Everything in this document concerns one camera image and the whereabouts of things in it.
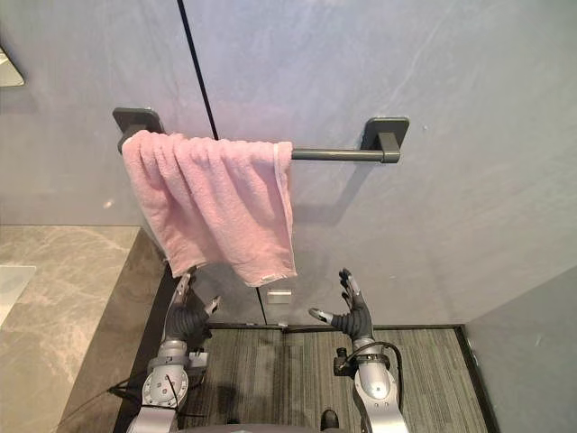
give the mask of towel rack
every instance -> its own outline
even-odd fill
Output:
[[[112,115],[123,132],[118,142],[120,153],[123,152],[124,142],[141,130],[164,133],[159,115],[149,108],[117,107]],[[373,117],[364,127],[360,150],[293,149],[292,159],[396,163],[400,158],[400,145],[407,129],[406,117]]]

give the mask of pink towel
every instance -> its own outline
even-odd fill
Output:
[[[124,165],[173,276],[206,263],[230,263],[249,286],[297,275],[291,150],[288,142],[147,131],[124,143]]]

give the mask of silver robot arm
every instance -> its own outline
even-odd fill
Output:
[[[142,387],[141,410],[129,426],[128,433],[177,431],[177,410],[187,398],[188,377],[202,376],[206,370],[208,354],[188,354],[187,337],[202,330],[208,318],[217,310],[220,297],[212,299],[196,313],[187,309],[194,270],[180,278],[172,296],[159,352],[148,364],[149,375]]]
[[[380,347],[383,344],[374,340],[371,313],[361,290],[349,271],[343,269],[339,275],[350,312],[335,315],[320,309],[309,310],[311,316],[340,329],[353,342],[350,356],[346,355],[346,349],[337,350],[334,373],[353,377],[353,397],[362,416],[364,432],[408,433],[399,408],[399,384],[389,372],[388,358]]]

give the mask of gray carpet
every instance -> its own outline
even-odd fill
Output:
[[[486,432],[479,403],[452,329],[377,331],[377,340],[403,355],[404,415],[411,433]],[[214,330],[206,341],[205,382],[191,391],[186,427],[242,423],[318,428],[324,409],[334,409],[341,428],[361,433],[353,381],[333,376],[336,347],[350,348],[339,332],[282,334],[278,330]],[[394,354],[391,371],[397,376]]]

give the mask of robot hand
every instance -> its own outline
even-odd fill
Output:
[[[342,296],[349,306],[350,312],[335,315],[321,309],[310,309],[308,313],[313,318],[340,329],[353,342],[367,338],[372,339],[371,313],[364,302],[359,286],[347,269],[340,271],[339,276],[341,277],[341,285],[344,287]]]

